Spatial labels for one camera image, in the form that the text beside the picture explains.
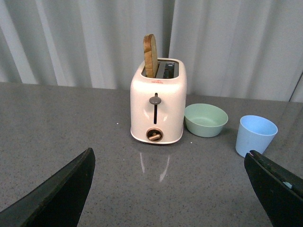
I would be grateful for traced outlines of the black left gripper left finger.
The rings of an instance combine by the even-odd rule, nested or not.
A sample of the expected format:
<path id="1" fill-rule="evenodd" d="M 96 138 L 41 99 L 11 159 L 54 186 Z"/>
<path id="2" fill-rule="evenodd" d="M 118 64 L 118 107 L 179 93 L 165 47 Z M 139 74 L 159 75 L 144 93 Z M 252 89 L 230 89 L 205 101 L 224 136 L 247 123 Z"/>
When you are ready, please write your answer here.
<path id="1" fill-rule="evenodd" d="M 91 188 L 95 155 L 88 148 L 0 213 L 2 227 L 75 227 Z"/>

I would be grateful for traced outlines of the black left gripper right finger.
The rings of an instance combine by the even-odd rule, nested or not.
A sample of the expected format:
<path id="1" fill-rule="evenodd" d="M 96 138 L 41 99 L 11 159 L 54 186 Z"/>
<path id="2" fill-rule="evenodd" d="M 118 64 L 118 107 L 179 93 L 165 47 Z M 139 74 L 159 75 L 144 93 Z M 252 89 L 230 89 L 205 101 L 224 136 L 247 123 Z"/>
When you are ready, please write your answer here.
<path id="1" fill-rule="evenodd" d="M 303 225 L 303 180 L 257 151 L 244 166 L 253 190 L 274 227 Z"/>

